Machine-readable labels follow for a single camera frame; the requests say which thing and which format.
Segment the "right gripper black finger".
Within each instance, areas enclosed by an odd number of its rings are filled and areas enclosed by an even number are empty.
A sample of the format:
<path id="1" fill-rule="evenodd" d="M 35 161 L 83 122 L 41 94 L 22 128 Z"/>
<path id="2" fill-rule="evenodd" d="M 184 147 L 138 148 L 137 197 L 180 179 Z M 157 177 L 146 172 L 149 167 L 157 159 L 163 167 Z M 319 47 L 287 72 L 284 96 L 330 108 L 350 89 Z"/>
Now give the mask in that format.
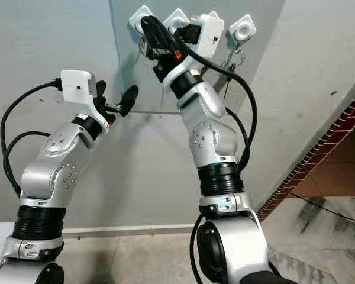
<path id="1" fill-rule="evenodd" d="M 147 40 L 146 56 L 167 56 L 175 53 L 175 41 L 169 30 L 153 15 L 140 19 Z"/>

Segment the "silver keys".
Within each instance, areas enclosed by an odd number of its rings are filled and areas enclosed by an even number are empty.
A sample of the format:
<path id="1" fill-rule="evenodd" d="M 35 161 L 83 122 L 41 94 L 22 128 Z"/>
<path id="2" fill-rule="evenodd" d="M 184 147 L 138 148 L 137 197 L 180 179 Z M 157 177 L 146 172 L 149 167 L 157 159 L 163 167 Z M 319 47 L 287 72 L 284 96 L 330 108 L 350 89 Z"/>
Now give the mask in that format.
<path id="1" fill-rule="evenodd" d="M 140 36 L 138 49 L 145 59 L 154 60 L 154 53 L 151 51 L 150 43 L 144 35 Z"/>

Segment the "hanging keys with black fob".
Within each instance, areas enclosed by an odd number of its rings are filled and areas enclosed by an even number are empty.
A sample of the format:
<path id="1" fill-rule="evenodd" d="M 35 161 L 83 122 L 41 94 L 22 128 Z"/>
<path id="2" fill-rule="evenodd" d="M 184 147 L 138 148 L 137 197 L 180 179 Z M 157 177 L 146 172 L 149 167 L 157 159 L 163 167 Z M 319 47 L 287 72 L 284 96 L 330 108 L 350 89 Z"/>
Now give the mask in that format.
<path id="1" fill-rule="evenodd" d="M 231 54 L 228 55 L 222 66 L 228 71 L 235 73 L 237 68 L 240 67 L 240 65 L 244 64 L 245 58 L 246 55 L 243 54 L 243 50 L 240 47 L 237 47 L 236 49 L 234 49 L 234 51 L 231 52 Z M 229 90 L 230 81 L 231 78 L 229 78 L 229 76 L 226 76 L 224 82 L 224 93 L 222 95 L 223 99 L 227 97 L 227 90 Z"/>

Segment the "white square wall hook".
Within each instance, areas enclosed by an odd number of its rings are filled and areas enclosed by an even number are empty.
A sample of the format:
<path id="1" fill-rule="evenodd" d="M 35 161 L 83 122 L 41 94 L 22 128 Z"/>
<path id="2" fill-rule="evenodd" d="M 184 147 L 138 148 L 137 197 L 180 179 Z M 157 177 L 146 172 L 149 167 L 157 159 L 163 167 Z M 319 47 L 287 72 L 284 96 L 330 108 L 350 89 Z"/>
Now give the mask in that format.
<path id="1" fill-rule="evenodd" d="M 143 35 L 143 28 L 141 25 L 141 19 L 146 16 L 152 16 L 150 8 L 147 5 L 140 6 L 133 14 L 130 16 L 128 22 L 140 35 Z"/>
<path id="2" fill-rule="evenodd" d="M 255 22 L 251 18 L 250 14 L 243 15 L 234 24 L 231 24 L 227 29 L 231 38 L 236 43 L 245 43 L 245 41 L 251 40 L 257 33 Z"/>
<path id="3" fill-rule="evenodd" d="M 177 29 L 189 26 L 191 20 L 180 8 L 176 8 L 164 19 L 162 24 L 167 28 L 169 34 L 174 34 Z"/>

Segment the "grey wall board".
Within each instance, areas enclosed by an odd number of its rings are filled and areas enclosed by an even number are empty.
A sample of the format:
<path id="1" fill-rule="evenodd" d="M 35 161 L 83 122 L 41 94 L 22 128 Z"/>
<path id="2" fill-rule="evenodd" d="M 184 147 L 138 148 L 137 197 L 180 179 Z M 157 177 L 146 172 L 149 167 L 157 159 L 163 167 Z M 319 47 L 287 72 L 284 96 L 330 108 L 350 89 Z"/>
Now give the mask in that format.
<path id="1" fill-rule="evenodd" d="M 217 12 L 226 27 L 231 26 L 243 15 L 250 14 L 257 33 L 240 48 L 246 55 L 243 65 L 236 73 L 253 83 L 265 49 L 278 22 L 285 0 L 109 0 L 112 29 L 119 59 L 115 73 L 114 87 L 118 92 L 130 86 L 139 87 L 139 95 L 134 112 L 177 114 L 177 98 L 172 93 L 162 92 L 162 85 L 156 79 L 154 60 L 140 54 L 139 33 L 129 25 L 129 18 L 142 5 L 147 5 L 158 19 L 164 21 L 176 8 L 180 8 L 189 18 Z"/>

